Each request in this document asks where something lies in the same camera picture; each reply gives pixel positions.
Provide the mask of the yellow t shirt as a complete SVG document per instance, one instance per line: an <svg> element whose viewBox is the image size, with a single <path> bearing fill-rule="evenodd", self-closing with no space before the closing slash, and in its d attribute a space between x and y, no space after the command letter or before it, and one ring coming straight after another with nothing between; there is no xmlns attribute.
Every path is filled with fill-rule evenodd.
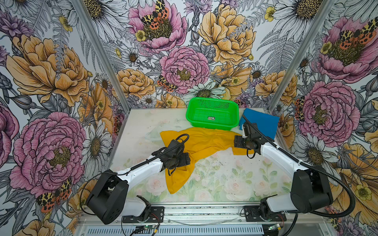
<svg viewBox="0 0 378 236"><path fill-rule="evenodd" d="M234 146L234 137L237 133L232 131L192 127L182 131L162 131L160 137L164 145L168 146L172 140L182 134L189 135L184 152L189 154L191 163L188 166L178 167L172 175L165 172L166 186L170 194L175 194L185 185L199 160L229 148L232 148L233 155L254 154L253 150L247 151Z"/></svg>

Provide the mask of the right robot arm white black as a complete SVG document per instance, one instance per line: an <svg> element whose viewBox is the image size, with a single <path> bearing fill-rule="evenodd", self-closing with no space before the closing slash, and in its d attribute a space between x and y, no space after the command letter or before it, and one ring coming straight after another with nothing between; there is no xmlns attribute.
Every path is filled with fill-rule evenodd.
<svg viewBox="0 0 378 236"><path fill-rule="evenodd" d="M273 139L264 136L257 124L245 122L243 135L236 135L234 146L246 151L252 150L283 170L291 178L288 194L265 197L258 208L262 219L271 219L282 211L310 213L333 203L328 176L322 167L306 167L306 163L291 156L277 145Z"/></svg>

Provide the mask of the folded blue t shirt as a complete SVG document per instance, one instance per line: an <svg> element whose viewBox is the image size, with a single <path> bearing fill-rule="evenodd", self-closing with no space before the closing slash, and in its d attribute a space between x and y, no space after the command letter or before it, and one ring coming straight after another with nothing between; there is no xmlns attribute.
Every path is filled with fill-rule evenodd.
<svg viewBox="0 0 378 236"><path fill-rule="evenodd" d="M248 119L250 123L256 123L259 131L262 134L273 140L275 139L280 119L279 117L247 108L243 110L243 113L240 111L240 130L242 130L242 125L245 123L245 119L242 117L243 115Z"/></svg>

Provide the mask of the green plastic basket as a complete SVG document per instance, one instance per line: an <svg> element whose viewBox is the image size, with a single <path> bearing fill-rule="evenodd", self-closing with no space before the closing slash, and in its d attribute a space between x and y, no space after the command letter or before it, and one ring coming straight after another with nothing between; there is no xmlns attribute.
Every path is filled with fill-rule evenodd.
<svg viewBox="0 0 378 236"><path fill-rule="evenodd" d="M189 102L186 119L194 127L231 130L239 124L239 106L229 100L196 97Z"/></svg>

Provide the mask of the aluminium front rail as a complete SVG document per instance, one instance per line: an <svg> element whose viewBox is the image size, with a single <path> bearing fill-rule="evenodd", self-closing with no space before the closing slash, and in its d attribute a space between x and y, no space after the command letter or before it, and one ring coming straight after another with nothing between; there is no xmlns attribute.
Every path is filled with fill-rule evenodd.
<svg viewBox="0 0 378 236"><path fill-rule="evenodd" d="M258 206L257 202L220 202L220 203L155 203L152 206L163 206L164 217L162 225L169 224L247 224L242 208L244 206ZM313 214L298 215L297 223L324 223L327 220ZM113 223L104 225L96 216L83 214L79 226L120 226L121 217Z"/></svg>

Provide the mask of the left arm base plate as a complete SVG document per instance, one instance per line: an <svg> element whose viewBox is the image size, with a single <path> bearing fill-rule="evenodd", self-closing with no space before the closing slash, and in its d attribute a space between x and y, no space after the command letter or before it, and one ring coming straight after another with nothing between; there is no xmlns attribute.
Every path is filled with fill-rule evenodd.
<svg viewBox="0 0 378 236"><path fill-rule="evenodd" d="M123 216L122 223L162 223L165 207L152 206L140 216Z"/></svg>

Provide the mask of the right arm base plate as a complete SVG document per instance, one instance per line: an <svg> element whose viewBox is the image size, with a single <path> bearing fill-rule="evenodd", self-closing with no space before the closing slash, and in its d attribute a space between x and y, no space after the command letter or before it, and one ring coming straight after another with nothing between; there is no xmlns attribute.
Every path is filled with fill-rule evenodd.
<svg viewBox="0 0 378 236"><path fill-rule="evenodd" d="M244 206L240 213L247 222L286 222L286 215L283 211L271 212L263 210L259 206Z"/></svg>

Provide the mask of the aluminium frame post right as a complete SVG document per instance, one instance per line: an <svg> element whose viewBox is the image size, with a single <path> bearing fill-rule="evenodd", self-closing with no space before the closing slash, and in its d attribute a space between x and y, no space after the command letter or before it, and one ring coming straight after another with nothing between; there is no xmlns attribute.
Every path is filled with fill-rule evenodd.
<svg viewBox="0 0 378 236"><path fill-rule="evenodd" d="M335 4L335 2L336 1L323 1L320 5L320 9L318 13L315 15L314 21L310 25L308 33L304 34L304 38L301 44L299 45L298 50L295 52L293 60L291 61L289 67L285 72L283 80L281 81L280 85L278 86L276 92L274 93L269 103L267 109L270 112L273 111L273 108L281 99L283 93L286 90L286 87L289 85L293 75L295 74L295 71L297 70L297 67L300 64L301 59L305 56L317 32L323 27L324 22L326 21L326 17L331 12L332 6Z"/></svg>

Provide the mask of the aluminium frame post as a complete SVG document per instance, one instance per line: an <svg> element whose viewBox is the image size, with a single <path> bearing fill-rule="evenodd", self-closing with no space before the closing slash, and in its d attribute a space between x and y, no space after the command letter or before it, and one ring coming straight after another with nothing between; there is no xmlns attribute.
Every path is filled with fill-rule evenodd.
<svg viewBox="0 0 378 236"><path fill-rule="evenodd" d="M293 60L291 61L289 67L285 72L283 80L281 81L280 85L278 86L276 92L274 93L269 103L267 109L270 112L273 111L273 108L281 99L283 93L286 90L286 87L289 85L293 75L295 74L295 71L297 70L297 67L300 64L301 59L305 56L317 32L323 27L324 22L326 21L326 17L331 12L332 6L335 4L335 2L336 1L323 1L320 5L320 9L318 13L315 15L314 21L310 25L308 33L304 34L304 38L301 44L299 45L298 50L295 52Z"/></svg>
<svg viewBox="0 0 378 236"><path fill-rule="evenodd" d="M105 52L105 49L103 48L103 45L101 43L101 39L99 35L96 32L96 27L92 23L92 20L90 19L90 15L85 7L85 4L83 1L73 1L73 7L76 10L78 17L82 23L82 25L85 28L86 34L88 36L88 39L91 41L96 54L98 55L104 70L106 74L108 75L110 82L114 86L115 92L120 100L120 103L122 104L122 107L124 111L129 114L131 111L131 107L125 97L125 94L120 86L120 82L118 81L116 77L116 72L114 71L112 64L110 63L110 60Z"/></svg>

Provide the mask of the aluminium frame post left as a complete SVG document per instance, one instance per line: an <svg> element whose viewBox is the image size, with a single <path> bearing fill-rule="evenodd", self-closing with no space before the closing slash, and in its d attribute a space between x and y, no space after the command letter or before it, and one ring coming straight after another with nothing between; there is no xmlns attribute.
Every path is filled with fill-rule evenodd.
<svg viewBox="0 0 378 236"><path fill-rule="evenodd" d="M96 32L96 27L92 23L92 20L90 19L90 15L85 7L85 4L83 1L73 1L73 7L76 10L78 17L82 23L82 25L85 28L86 34L88 36L88 39L91 41L96 54L98 55L104 70L106 74L108 75L110 82L114 86L115 92L120 100L120 103L122 104L122 107L124 111L129 114L131 111L131 107L125 97L125 94L120 86L120 82L118 81L116 77L116 72L114 71L112 64L110 63L110 60L105 52L105 49L103 48L103 45L101 43L101 39L99 35Z"/></svg>

